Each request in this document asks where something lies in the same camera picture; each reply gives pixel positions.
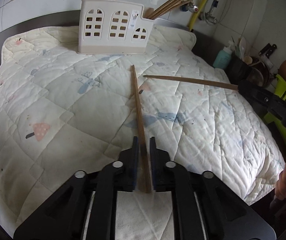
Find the chopstick in holder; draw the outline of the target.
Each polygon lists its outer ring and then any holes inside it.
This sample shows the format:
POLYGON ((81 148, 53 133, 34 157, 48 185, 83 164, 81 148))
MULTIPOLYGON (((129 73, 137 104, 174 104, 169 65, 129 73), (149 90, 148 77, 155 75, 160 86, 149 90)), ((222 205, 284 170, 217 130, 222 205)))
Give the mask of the chopstick in holder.
POLYGON ((167 9, 165 9, 164 11, 161 11, 160 14, 157 14, 156 17, 153 20, 155 20, 156 18, 158 18, 158 17, 160 17, 160 16, 170 12, 173 9, 181 7, 184 4, 190 3, 191 1, 192 0, 182 0, 182 1, 179 1, 178 3, 176 3, 174 5, 170 5, 167 9))
POLYGON ((158 7, 157 9, 155 9, 154 11, 150 12, 149 14, 147 14, 146 16, 144 16, 144 18, 153 20, 157 14, 160 14, 161 11, 164 11, 165 9, 167 9, 170 5, 174 5, 176 3, 178 3, 179 1, 182 0, 168 0, 167 2, 165 2, 164 4, 162 4, 160 7, 158 7))
POLYGON ((147 16, 147 19, 155 20, 156 18, 170 12, 171 10, 181 7, 182 5, 186 5, 190 3, 191 1, 192 0, 168 0, 167 2, 162 4, 160 7, 155 9, 154 12, 149 14, 147 16))

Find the white plastic utensil holder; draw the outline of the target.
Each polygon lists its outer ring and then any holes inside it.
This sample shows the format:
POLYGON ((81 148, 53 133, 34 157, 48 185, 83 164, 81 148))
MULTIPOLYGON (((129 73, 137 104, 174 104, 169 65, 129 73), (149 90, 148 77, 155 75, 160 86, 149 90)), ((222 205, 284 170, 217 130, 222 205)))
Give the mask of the white plastic utensil holder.
POLYGON ((82 0, 78 31, 80 54, 144 54, 154 21, 142 4, 82 0))

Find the wooden chopstick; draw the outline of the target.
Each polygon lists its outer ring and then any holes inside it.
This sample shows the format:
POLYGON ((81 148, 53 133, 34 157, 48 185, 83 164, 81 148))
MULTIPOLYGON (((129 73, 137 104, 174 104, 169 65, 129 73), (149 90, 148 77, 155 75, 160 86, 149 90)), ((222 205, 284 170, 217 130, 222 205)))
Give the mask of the wooden chopstick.
POLYGON ((144 75, 144 77, 151 78, 151 79, 159 79, 159 80, 170 80, 170 81, 194 83, 194 84, 199 84, 199 85, 213 86, 213 87, 238 91, 237 85, 232 85, 230 83, 222 83, 222 82, 217 82, 217 81, 193 79, 193 78, 179 77, 179 76, 162 76, 162 75, 144 75))
POLYGON ((142 171, 144 178, 144 192, 151 193, 151 176, 150 176, 150 166, 148 162, 148 154, 147 154, 147 146, 146 146, 146 138, 144 131, 144 121, 141 110, 141 102, 140 102, 140 94, 139 94, 139 86, 138 80, 136 77, 135 65, 131 65, 131 81, 134 90, 134 99, 135 99, 135 110, 136 110, 136 122, 138 128, 138 139, 139 139, 139 147, 141 154, 141 163, 142 163, 142 171))

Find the white rice spoon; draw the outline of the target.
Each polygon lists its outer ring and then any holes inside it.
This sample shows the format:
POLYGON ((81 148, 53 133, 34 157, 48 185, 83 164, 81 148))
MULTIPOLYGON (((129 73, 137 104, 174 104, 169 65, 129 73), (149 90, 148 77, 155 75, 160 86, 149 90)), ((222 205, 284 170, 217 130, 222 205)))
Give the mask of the white rice spoon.
POLYGON ((240 57, 244 58, 245 52, 246 52, 246 39, 244 37, 239 38, 238 48, 239 48, 240 57))

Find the black utensil crock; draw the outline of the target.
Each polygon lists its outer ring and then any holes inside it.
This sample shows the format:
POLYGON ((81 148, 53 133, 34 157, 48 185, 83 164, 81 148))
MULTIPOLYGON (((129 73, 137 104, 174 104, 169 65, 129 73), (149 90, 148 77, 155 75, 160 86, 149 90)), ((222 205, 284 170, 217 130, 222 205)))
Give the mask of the black utensil crock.
POLYGON ((230 63, 226 69, 226 74, 229 81, 233 85, 239 85, 246 80, 251 72, 251 67, 243 62, 236 55, 232 54, 230 63))

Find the red handled water valve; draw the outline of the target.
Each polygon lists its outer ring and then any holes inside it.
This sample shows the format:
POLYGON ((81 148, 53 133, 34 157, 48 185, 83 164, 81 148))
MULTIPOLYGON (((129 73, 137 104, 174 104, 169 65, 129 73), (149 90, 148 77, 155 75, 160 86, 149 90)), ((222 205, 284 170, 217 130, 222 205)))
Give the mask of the red handled water valve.
POLYGON ((197 13, 199 11, 199 8, 193 3, 187 3, 187 4, 182 5, 180 10, 183 12, 189 11, 192 13, 197 13))

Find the chrome water valve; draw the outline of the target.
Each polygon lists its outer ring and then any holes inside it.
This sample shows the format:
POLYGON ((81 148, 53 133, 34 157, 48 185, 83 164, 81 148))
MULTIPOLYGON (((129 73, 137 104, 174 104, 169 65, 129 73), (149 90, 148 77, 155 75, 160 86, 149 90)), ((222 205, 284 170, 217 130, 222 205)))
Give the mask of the chrome water valve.
POLYGON ((215 16, 209 12, 202 12, 200 18, 208 25, 216 25, 218 23, 218 20, 215 18, 215 16))

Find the teal soap pump bottle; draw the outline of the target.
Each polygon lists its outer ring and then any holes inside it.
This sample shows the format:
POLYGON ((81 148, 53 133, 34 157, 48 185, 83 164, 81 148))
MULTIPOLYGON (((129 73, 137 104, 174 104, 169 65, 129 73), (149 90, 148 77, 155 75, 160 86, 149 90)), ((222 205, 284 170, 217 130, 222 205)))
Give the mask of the teal soap pump bottle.
POLYGON ((234 43, 232 41, 229 41, 228 46, 224 47, 217 54, 213 63, 213 67, 219 69, 226 69, 232 58, 233 48, 234 43))

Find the white quilted mat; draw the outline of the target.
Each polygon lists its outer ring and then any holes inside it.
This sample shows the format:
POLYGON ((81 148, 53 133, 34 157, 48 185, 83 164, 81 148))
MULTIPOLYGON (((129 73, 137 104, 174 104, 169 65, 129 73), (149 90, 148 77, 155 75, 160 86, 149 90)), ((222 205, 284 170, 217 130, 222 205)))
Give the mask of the white quilted mat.
POLYGON ((76 171, 101 170, 137 134, 131 68, 146 137, 187 170, 212 171, 247 204, 268 194, 284 159, 264 122, 192 52, 196 37, 155 26, 143 55, 83 55, 77 27, 7 38, 0 66, 0 224, 15 229, 76 171))

